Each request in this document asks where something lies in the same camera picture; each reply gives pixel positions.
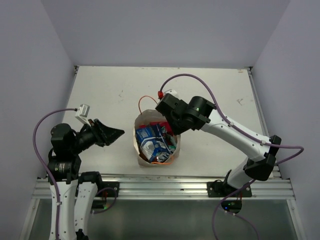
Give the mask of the green Fox's candy bag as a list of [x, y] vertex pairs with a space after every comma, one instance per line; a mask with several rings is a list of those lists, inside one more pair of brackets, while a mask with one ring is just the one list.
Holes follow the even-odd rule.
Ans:
[[176, 151], [177, 141], [173, 136], [166, 135], [165, 137], [157, 138], [156, 142], [157, 145], [154, 161], [162, 164], [166, 162]]

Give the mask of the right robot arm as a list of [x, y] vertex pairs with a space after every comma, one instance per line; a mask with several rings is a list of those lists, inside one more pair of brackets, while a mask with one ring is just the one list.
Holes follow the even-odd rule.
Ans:
[[186, 103], [166, 93], [155, 109], [165, 117], [175, 135], [188, 130], [201, 130], [224, 140], [246, 155], [246, 159], [238, 167], [228, 171], [215, 190], [232, 197], [248, 182], [266, 181], [270, 177], [279, 150], [277, 146], [282, 141], [279, 136], [260, 135], [240, 125], [240, 130], [258, 141], [244, 136], [234, 128], [234, 122], [227, 123], [220, 116], [214, 103], [201, 96], [194, 96]]

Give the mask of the blue snack packet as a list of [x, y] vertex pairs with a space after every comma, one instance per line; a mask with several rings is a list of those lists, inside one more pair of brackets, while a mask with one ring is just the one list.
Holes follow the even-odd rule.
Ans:
[[150, 127], [135, 130], [135, 138], [140, 152], [148, 163], [155, 162], [157, 138], [164, 138], [169, 134], [156, 134]]

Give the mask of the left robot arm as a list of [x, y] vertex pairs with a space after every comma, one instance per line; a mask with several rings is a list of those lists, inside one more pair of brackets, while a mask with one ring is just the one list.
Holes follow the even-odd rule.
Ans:
[[51, 129], [52, 149], [47, 165], [52, 199], [51, 240], [87, 240], [89, 216], [96, 214], [92, 210], [95, 197], [118, 197], [118, 182], [103, 183], [98, 171], [79, 173], [79, 154], [93, 145], [109, 146], [124, 133], [98, 119], [90, 119], [79, 132], [67, 123]]

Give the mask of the pink snack bag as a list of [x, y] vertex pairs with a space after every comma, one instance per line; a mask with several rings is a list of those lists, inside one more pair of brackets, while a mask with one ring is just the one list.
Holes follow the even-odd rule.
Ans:
[[174, 136], [174, 133], [167, 121], [153, 121], [138, 126], [138, 129], [151, 128], [155, 134]]

